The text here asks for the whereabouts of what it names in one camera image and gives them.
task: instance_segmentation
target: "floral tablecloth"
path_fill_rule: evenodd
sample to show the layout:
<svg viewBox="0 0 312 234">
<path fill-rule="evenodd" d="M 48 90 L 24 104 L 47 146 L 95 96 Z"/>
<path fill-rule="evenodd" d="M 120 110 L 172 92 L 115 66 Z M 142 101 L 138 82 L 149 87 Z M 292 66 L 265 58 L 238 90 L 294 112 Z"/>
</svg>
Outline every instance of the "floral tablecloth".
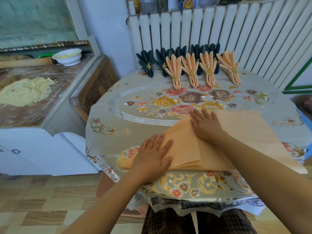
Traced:
<svg viewBox="0 0 312 234">
<path fill-rule="evenodd" d="M 141 70 L 127 75 L 92 106 L 86 127 L 86 156 L 117 182 L 126 172 L 117 166 L 136 154 L 147 137 L 165 132 L 191 108 L 197 108 L 259 110 L 287 151 L 303 163 L 312 134 L 296 106 L 267 80 L 241 69 L 239 74 L 241 86 L 234 85 L 220 70 L 214 86 L 208 86 L 202 75 L 197 88 L 184 75 L 180 90 L 175 90 L 160 70 L 153 78 Z M 265 104 L 255 102 L 261 92 L 269 97 Z M 193 211 L 219 216 L 231 208 L 259 214 L 265 207 L 239 173 L 213 171 L 168 171 L 160 180 L 144 185 L 129 207 L 144 203 L 154 211 L 173 208 L 181 216 Z"/>
</svg>

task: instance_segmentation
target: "rolling pin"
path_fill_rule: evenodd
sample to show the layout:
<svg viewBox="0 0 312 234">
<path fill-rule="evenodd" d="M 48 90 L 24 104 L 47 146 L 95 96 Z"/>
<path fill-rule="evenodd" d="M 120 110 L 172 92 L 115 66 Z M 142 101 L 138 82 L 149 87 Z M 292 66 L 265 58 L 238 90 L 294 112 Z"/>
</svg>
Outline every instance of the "rolling pin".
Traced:
<svg viewBox="0 0 312 234">
<path fill-rule="evenodd" d="M 29 66 L 41 66 L 41 65 L 53 65 L 56 63 L 57 63 L 57 61 L 52 59 L 51 57 L 17 60 L 17 61 L 2 61 L 2 62 L 0 62 L 0 69 L 29 67 Z"/>
</svg>

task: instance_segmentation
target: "tile floor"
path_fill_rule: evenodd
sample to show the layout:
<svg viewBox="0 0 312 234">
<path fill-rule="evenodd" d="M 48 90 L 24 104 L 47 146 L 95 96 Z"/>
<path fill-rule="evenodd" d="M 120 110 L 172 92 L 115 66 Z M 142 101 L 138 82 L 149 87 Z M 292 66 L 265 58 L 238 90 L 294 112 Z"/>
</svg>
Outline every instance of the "tile floor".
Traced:
<svg viewBox="0 0 312 234">
<path fill-rule="evenodd" d="M 96 202 L 100 176 L 1 176 L 0 234 L 60 234 Z M 290 233 L 269 209 L 247 216 L 259 234 Z M 141 233 L 143 221 L 120 217 L 112 233 Z"/>
</svg>

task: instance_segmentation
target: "jar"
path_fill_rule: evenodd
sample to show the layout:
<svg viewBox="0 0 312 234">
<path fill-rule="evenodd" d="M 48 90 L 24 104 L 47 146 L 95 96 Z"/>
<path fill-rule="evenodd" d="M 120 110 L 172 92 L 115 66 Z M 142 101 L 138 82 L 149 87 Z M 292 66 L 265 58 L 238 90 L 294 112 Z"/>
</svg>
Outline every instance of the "jar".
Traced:
<svg viewBox="0 0 312 234">
<path fill-rule="evenodd" d="M 139 0 L 141 13 L 150 14 L 156 12 L 156 0 Z"/>
<path fill-rule="evenodd" d="M 179 0 L 179 10 L 187 10 L 195 8 L 197 5 L 197 0 Z"/>
<path fill-rule="evenodd" d="M 157 12 L 168 11 L 168 0 L 156 0 Z"/>
</svg>

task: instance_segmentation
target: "bowl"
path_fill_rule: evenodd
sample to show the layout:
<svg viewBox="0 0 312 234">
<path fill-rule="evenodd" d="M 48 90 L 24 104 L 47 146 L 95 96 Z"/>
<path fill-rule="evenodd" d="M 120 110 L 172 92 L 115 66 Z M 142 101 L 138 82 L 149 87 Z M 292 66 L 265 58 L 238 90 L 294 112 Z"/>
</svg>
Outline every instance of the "bowl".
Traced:
<svg viewBox="0 0 312 234">
<path fill-rule="evenodd" d="M 76 65 L 81 61 L 81 52 L 80 48 L 68 49 L 54 54 L 52 58 L 64 66 Z"/>
</svg>

